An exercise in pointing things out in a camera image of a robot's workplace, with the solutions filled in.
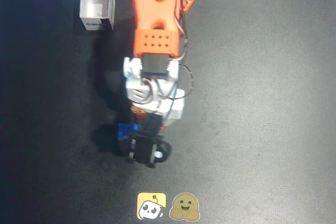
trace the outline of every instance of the sticker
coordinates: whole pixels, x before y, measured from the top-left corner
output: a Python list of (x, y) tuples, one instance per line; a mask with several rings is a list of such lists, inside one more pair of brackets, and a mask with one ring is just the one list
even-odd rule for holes
[(166, 195), (163, 193), (140, 193), (138, 195), (137, 215), (139, 220), (161, 218), (165, 207)]
[(190, 193), (176, 195), (169, 217), (173, 220), (198, 221), (200, 218), (198, 199)]

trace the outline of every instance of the hugging face emoji sticker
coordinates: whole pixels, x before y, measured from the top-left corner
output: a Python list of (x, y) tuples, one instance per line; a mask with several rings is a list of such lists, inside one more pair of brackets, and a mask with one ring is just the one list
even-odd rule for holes
[(197, 198), (190, 193), (177, 195), (173, 200), (169, 216), (174, 220), (198, 221), (200, 213)]

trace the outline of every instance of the cable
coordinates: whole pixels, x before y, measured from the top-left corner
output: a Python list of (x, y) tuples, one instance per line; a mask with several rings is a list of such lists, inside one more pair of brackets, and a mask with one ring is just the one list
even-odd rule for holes
[[(157, 88), (158, 88), (159, 92), (162, 93), (162, 89), (161, 89), (161, 87), (160, 87), (160, 84), (159, 84), (158, 80), (154, 79), (154, 81), (155, 81), (155, 83), (156, 83), (156, 85), (157, 85)], [(173, 92), (175, 86), (176, 86), (176, 82), (174, 82), (174, 84), (172, 85), (172, 88), (170, 89), (169, 94), (167, 95), (168, 97), (172, 94), (172, 92)], [(161, 106), (161, 103), (162, 103), (162, 100), (160, 100), (160, 101), (158, 102), (157, 107), (156, 107), (156, 110), (155, 110), (153, 113), (156, 113), (156, 112), (159, 110), (159, 108), (160, 108), (160, 106)]]
[[(175, 1), (175, 10), (177, 8), (177, 0)], [(181, 16), (184, 16), (184, 11), (183, 11), (183, 0), (181, 0)], [(170, 58), (170, 60), (174, 60), (174, 61), (179, 61), (182, 60), (188, 51), (188, 36), (187, 33), (185, 31), (185, 28), (183, 26), (181, 26), (180, 21), (178, 20), (178, 17), (176, 16), (176, 12), (174, 12), (174, 20), (175, 23), (177, 25), (177, 27), (179, 28), (180, 32), (182, 33), (183, 37), (184, 37), (184, 47), (183, 47), (183, 52), (180, 56), (176, 57), (176, 58)]]
[(129, 99), (131, 102), (133, 102), (135, 104), (139, 104), (139, 105), (145, 105), (145, 104), (151, 103), (153, 101), (153, 98), (154, 98), (154, 92), (153, 92), (153, 87), (152, 87), (151, 82), (148, 79), (145, 79), (145, 78), (143, 78), (143, 80), (145, 82), (147, 82), (147, 84), (150, 88), (150, 92), (148, 93), (147, 97), (145, 97), (141, 102), (135, 102), (135, 101)]
[[(182, 25), (183, 25), (183, 27), (181, 27), (181, 28), (182, 28), (182, 30), (184, 31), (184, 34), (187, 35), (187, 32), (186, 32), (186, 30), (185, 30), (185, 17), (184, 17), (185, 13), (184, 13), (184, 8), (183, 8), (183, 0), (181, 0), (180, 5), (181, 5), (181, 19), (182, 19)], [(187, 42), (188, 42), (188, 41), (187, 41), (187, 39), (185, 39), (184, 42), (185, 42), (185, 44), (184, 44), (184, 46), (185, 46), (185, 48), (184, 48), (185, 51), (184, 51), (184, 55), (182, 54), (183, 57), (180, 59), (181, 63), (184, 62), (184, 60), (185, 60), (185, 56), (186, 56), (186, 54), (187, 54), (187, 50), (188, 50), (188, 46), (187, 46)], [(180, 83), (180, 75), (181, 75), (181, 70), (180, 70), (180, 69), (178, 70), (178, 75), (179, 75), (179, 76), (178, 76), (178, 79), (177, 79), (177, 81), (176, 81), (176, 88), (175, 88), (173, 97), (176, 97), (177, 89), (178, 89), (178, 87), (179, 87), (178, 84)], [(175, 101), (175, 100), (172, 100), (172, 104), (170, 105), (170, 108), (169, 108), (169, 110), (168, 110), (167, 115), (165, 116), (164, 120), (162, 121), (162, 125), (165, 125), (165, 123), (167, 122), (167, 119), (169, 118), (169, 116), (170, 116), (170, 114), (171, 114), (171, 112), (172, 112), (173, 105), (174, 105), (174, 101)]]
[(193, 91), (194, 89), (194, 78), (193, 78), (193, 73), (190, 71), (190, 69), (186, 66), (186, 65), (181, 65), (184, 69), (186, 69), (190, 75), (190, 88), (187, 92), (187, 94), (185, 94), (184, 96), (182, 97), (178, 97), (178, 98), (175, 98), (175, 97), (169, 97), (170, 94), (168, 95), (164, 95), (163, 92), (162, 92), (162, 89), (160, 87), (160, 84), (159, 82), (157, 82), (157, 86), (158, 86), (158, 89), (159, 89), (159, 96), (162, 98), (162, 99), (169, 99), (169, 100), (178, 100), (178, 99), (182, 99), (182, 98), (185, 98), (187, 97), (188, 95), (191, 94), (191, 92)]

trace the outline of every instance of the dark gray table surface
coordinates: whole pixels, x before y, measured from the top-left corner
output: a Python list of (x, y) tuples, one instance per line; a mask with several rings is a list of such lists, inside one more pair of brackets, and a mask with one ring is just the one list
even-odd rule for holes
[(195, 194), (198, 223), (336, 222), (336, 0), (197, 0), (195, 89), (157, 169), (92, 141), (114, 107), (127, 120), (113, 92), (131, 54), (132, 1), (116, 0), (109, 35), (84, 30), (78, 2), (0, 0), (1, 223), (149, 223), (136, 217), (143, 191), (168, 206)]

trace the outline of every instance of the small white cardboard box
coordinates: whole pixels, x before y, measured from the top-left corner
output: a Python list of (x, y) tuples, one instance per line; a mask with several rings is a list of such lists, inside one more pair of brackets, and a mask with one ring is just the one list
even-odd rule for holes
[(86, 30), (111, 30), (115, 7), (115, 0), (80, 0), (79, 17)]

